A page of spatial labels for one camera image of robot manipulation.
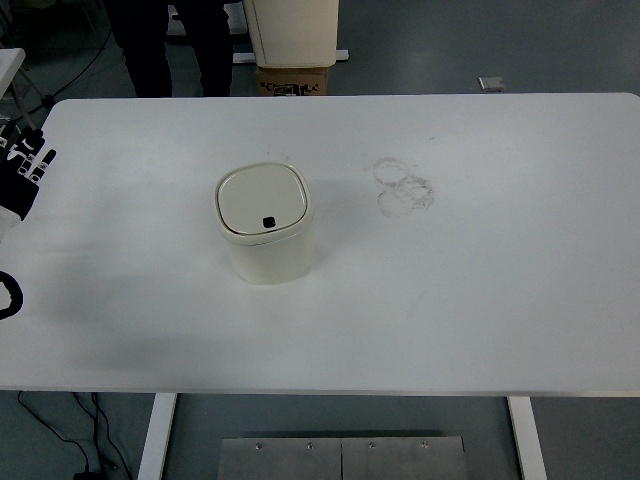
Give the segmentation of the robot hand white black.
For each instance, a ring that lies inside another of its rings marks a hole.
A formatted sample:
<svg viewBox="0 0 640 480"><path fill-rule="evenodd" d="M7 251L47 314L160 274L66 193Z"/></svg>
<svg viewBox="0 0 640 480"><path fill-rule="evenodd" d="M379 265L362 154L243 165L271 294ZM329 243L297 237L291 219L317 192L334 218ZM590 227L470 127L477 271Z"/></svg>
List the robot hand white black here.
<svg viewBox="0 0 640 480"><path fill-rule="evenodd" d="M49 149L38 159L44 146L41 129L18 130L15 120L1 126L1 237L26 218L35 202L39 184L57 155Z"/></svg>

